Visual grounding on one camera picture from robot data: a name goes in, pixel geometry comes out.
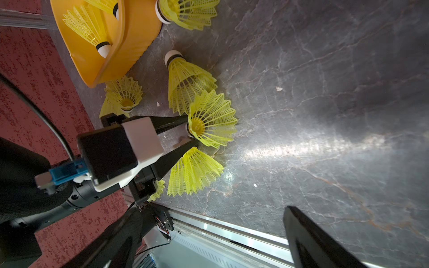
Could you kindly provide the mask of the yellow shuttlecock two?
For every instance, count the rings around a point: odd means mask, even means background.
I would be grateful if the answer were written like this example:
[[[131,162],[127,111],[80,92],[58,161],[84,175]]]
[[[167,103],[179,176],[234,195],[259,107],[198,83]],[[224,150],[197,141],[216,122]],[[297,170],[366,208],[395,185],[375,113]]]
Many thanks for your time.
[[[81,38],[93,45],[100,56],[107,58],[112,45],[103,22],[101,10],[91,4],[73,7],[64,14],[64,23]]]

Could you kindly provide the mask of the yellow shuttlecock five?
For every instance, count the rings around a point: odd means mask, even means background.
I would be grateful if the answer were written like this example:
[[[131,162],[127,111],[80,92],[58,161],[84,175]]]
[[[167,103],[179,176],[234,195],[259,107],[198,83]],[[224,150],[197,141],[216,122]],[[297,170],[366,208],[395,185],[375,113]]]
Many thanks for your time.
[[[186,61],[179,51],[167,52],[164,61],[169,72],[168,103],[174,113],[188,114],[196,96],[217,89],[212,74]]]

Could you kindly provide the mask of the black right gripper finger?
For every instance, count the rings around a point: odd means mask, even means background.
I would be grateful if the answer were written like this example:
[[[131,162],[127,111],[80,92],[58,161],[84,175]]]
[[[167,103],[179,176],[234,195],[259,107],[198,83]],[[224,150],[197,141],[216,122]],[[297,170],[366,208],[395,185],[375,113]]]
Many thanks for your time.
[[[297,207],[285,208],[283,223],[296,268],[365,267]]]

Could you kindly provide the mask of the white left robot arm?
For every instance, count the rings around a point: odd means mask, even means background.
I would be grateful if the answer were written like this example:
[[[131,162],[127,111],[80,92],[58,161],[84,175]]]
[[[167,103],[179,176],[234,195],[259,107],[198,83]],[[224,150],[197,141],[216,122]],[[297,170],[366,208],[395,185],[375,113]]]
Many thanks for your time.
[[[130,268],[143,237],[157,224],[173,229],[168,210],[149,204],[162,179],[198,140],[165,154],[159,134],[187,124],[186,116],[109,114],[103,128],[78,136],[79,155],[51,165],[47,158],[1,140],[1,266],[27,268],[42,252],[36,233],[129,186],[135,208],[106,228],[69,268]]]

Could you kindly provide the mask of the yellow shuttlecock seven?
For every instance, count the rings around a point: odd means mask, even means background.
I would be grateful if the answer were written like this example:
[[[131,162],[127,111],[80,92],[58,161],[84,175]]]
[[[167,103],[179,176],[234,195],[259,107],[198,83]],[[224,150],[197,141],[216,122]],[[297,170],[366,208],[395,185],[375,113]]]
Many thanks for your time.
[[[188,129],[192,136],[205,146],[216,149],[227,146],[237,133],[238,119],[235,113],[231,101],[226,100],[223,93],[204,90],[190,104]]]

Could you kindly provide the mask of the yellow shuttlecock six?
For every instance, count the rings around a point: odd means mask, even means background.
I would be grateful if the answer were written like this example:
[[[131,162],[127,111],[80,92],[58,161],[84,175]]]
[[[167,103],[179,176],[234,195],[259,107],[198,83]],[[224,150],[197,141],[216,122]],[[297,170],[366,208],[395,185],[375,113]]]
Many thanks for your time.
[[[142,86],[133,77],[127,76],[106,82],[105,85],[106,98],[99,118],[111,113],[130,118],[130,113],[142,100]]]

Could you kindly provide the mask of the yellow shuttlecock three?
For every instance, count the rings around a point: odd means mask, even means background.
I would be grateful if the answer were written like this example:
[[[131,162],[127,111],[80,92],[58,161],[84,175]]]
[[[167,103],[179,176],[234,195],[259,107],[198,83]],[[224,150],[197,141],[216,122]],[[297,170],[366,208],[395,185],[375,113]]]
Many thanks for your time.
[[[155,12],[164,24],[175,23],[187,30],[200,30],[212,25],[211,19],[217,16],[216,6],[220,0],[156,1]]]

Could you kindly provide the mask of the yellow shuttlecock one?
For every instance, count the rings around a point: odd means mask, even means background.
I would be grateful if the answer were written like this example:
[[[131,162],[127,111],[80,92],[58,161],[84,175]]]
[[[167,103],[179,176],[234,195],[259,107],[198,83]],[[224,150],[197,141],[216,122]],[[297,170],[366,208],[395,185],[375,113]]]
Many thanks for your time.
[[[119,5],[116,0],[86,0],[87,3],[115,16],[117,20],[120,19]]]

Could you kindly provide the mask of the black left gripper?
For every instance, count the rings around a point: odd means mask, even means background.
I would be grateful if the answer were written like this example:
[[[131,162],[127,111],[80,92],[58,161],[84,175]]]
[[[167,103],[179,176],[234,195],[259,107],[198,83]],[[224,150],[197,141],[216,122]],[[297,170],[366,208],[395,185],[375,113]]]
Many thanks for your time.
[[[129,186],[137,204],[147,201],[156,192],[155,182],[161,180],[191,148],[200,142],[190,139],[161,157],[158,134],[188,122],[188,116],[127,118],[113,113],[101,118],[103,138],[107,140],[103,153],[106,170],[99,178],[99,189]],[[77,256],[65,268],[130,268],[143,237],[157,221],[153,209],[132,208]]]

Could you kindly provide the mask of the yellow plastic storage box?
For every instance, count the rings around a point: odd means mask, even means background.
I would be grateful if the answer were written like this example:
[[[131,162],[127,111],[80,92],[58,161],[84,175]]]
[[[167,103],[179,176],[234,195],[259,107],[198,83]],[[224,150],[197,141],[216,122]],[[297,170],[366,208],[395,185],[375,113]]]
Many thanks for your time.
[[[79,37],[63,21],[64,14],[85,1],[50,1],[59,32],[82,81],[89,87],[118,79],[140,59],[158,36],[162,23],[155,1],[117,1],[118,15],[102,11],[101,16],[111,44],[103,58],[95,46]]]

